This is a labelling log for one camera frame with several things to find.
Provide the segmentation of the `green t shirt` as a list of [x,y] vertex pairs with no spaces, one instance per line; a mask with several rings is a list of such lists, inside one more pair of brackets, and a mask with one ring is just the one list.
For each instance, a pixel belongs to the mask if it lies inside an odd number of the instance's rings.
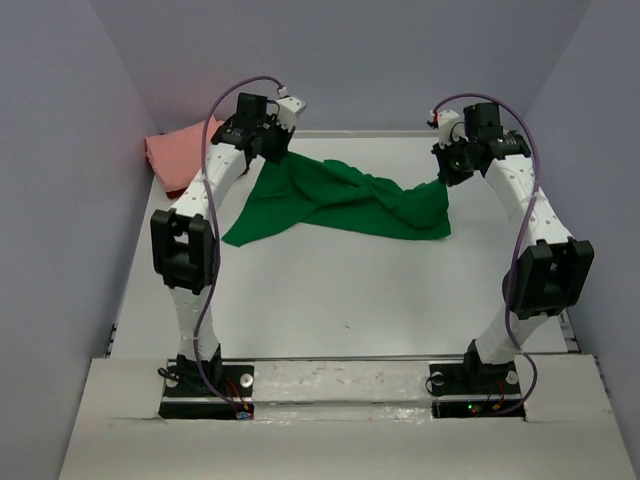
[[410,241],[451,234],[447,188],[437,180],[404,189],[339,160],[290,153],[266,162],[238,219],[223,236],[235,247],[297,224]]

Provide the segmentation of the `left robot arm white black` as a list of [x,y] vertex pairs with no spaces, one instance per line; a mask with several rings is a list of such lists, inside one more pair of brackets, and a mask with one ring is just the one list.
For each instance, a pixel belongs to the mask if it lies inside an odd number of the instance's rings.
[[153,267],[172,297],[180,334],[176,365],[163,374],[198,394],[219,396],[223,376],[210,309],[221,264],[217,210],[255,158],[284,159],[305,108],[284,89],[275,100],[239,94],[235,113],[215,132],[203,130],[199,169],[185,192],[151,216]]

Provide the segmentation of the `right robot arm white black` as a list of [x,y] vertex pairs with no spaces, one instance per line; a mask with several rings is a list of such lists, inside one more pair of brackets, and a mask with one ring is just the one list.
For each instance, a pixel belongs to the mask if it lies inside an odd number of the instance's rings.
[[431,367],[425,385],[437,397],[516,393],[516,357],[537,328],[577,303],[595,257],[592,244],[570,232],[545,195],[529,128],[503,127],[506,108],[481,96],[462,113],[439,103],[428,120],[438,133],[432,152],[439,181],[453,187],[480,174],[516,233],[503,304],[461,362]]

